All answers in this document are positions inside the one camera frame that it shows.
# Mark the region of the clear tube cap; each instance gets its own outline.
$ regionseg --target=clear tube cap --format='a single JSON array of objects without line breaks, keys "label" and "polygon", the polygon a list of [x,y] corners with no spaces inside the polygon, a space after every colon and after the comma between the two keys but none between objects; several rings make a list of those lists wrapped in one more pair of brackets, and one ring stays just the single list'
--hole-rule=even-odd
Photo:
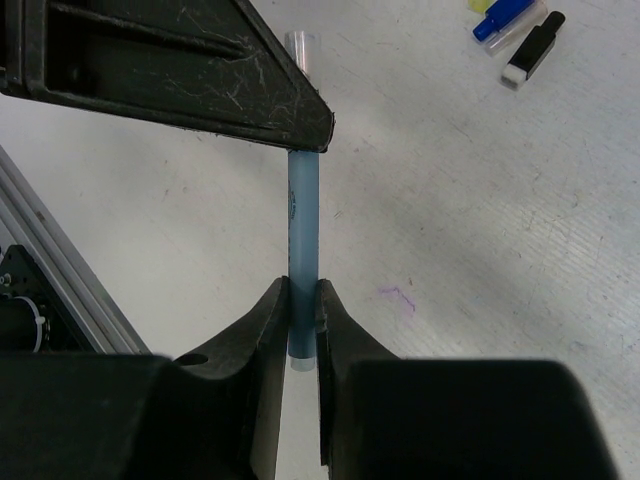
[{"label": "clear tube cap", "polygon": [[507,25],[500,33],[491,37],[485,46],[485,51],[490,56],[495,56],[498,52],[518,40],[518,38],[529,33],[533,27],[540,25],[547,18],[548,13],[549,10],[544,1],[535,1],[533,5],[527,8],[522,15]]},{"label": "clear tube cap", "polygon": [[295,30],[284,35],[284,48],[307,76],[311,85],[320,90],[320,35]]}]

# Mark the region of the white eraser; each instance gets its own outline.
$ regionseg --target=white eraser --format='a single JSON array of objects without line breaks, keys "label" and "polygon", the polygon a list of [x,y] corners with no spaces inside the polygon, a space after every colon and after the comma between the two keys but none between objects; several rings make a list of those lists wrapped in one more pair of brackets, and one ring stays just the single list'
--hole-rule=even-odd
[{"label": "white eraser", "polygon": [[518,90],[526,81],[527,72],[515,65],[507,65],[502,72],[502,83],[514,90]]}]

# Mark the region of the black marker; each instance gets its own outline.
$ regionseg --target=black marker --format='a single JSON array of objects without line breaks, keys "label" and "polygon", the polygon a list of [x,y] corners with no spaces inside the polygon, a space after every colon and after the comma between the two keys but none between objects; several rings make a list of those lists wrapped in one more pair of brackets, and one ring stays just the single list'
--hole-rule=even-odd
[{"label": "black marker", "polygon": [[534,27],[502,72],[502,83],[517,90],[529,80],[555,45],[556,33],[564,21],[562,13],[551,12],[542,25]]}]

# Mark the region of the purple ink mark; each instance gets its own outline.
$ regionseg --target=purple ink mark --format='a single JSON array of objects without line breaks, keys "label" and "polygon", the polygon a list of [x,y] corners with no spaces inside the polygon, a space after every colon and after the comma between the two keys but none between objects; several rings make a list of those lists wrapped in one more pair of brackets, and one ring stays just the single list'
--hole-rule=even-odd
[{"label": "purple ink mark", "polygon": [[381,287],[378,289],[378,293],[396,300],[401,300],[410,316],[413,316],[413,314],[416,313],[415,302],[407,297],[404,292],[400,290],[400,287]]}]

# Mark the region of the table surface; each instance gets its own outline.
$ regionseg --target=table surface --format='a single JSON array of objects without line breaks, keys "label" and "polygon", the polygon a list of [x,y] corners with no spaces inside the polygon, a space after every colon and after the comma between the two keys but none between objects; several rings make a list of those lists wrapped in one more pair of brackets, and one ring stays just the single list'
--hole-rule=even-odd
[{"label": "table surface", "polygon": [[[567,23],[518,93],[464,0],[255,5],[323,35],[321,275],[350,313],[402,356],[566,363],[640,478],[640,3],[549,0]],[[286,273],[284,151],[0,102],[0,144],[152,350]],[[324,479],[316,378],[285,388],[278,478]]]}]

